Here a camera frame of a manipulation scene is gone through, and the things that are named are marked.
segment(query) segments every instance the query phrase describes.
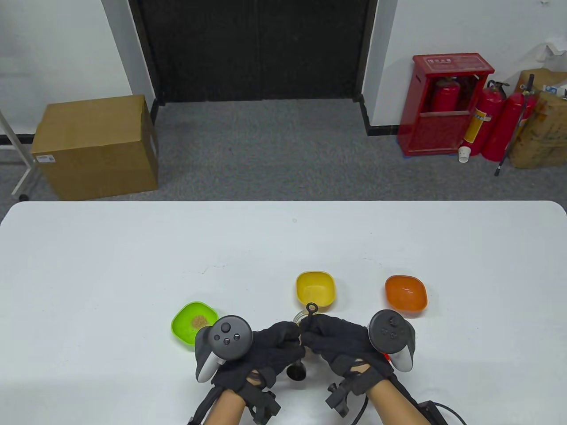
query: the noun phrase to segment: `hand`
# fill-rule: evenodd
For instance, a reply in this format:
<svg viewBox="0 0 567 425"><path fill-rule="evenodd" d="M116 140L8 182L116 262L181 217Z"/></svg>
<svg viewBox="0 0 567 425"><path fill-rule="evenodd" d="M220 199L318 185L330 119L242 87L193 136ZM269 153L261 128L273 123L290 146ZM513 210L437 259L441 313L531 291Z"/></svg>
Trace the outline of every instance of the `hand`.
<svg viewBox="0 0 567 425"><path fill-rule="evenodd" d="M238 392L248 381L261 389L271 388L276 376L305 356L299 344L299 327L293 322L279 322L253 333L250 350L240 359L221 365L212 384Z"/></svg>
<svg viewBox="0 0 567 425"><path fill-rule="evenodd" d="M366 364L384 379L393 374L388 360L370 343L368 329L364 326L326 314L315 314L304 318L299 328L302 344L320 354L338 375L362 373L368 369Z"/></svg>

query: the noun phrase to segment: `orange bowl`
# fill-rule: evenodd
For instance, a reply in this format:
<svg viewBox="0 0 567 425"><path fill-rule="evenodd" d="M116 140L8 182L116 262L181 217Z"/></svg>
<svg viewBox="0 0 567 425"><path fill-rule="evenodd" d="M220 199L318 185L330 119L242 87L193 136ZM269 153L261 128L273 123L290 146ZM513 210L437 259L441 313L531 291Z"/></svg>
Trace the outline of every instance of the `orange bowl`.
<svg viewBox="0 0 567 425"><path fill-rule="evenodd" d="M386 299L394 310L418 314L427 307L425 285L412 276L390 276L386 280Z"/></svg>

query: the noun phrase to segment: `double door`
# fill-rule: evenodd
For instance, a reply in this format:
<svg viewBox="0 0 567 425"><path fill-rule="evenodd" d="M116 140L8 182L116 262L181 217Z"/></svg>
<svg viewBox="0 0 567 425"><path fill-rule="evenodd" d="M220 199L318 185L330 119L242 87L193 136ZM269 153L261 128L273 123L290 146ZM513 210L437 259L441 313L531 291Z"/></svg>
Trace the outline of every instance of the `double door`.
<svg viewBox="0 0 567 425"><path fill-rule="evenodd" d="M165 101L353 97L368 0L138 0Z"/></svg>

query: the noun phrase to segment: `cardboard box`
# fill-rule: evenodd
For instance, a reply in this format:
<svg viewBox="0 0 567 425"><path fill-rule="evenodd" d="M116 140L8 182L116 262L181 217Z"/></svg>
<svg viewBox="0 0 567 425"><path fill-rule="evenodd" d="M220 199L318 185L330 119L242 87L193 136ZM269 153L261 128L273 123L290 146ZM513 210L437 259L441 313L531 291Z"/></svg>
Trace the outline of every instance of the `cardboard box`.
<svg viewBox="0 0 567 425"><path fill-rule="evenodd" d="M546 85L565 81L567 73L548 69L523 71L516 90L534 74L538 104L534 115L510 151L510 161L517 168L554 167L567 164L567 101L543 90Z"/></svg>
<svg viewBox="0 0 567 425"><path fill-rule="evenodd" d="M158 140L143 96L47 106L32 155L65 201L158 188Z"/></svg>

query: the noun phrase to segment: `paper cup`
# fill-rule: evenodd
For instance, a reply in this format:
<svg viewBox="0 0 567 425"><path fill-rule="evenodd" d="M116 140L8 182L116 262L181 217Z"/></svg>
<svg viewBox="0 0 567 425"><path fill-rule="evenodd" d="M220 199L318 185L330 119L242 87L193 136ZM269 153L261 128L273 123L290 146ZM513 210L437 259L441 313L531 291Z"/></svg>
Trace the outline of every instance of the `paper cup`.
<svg viewBox="0 0 567 425"><path fill-rule="evenodd" d="M468 162L469 156L471 156L471 148L468 146L461 146L459 148L459 162L462 164Z"/></svg>

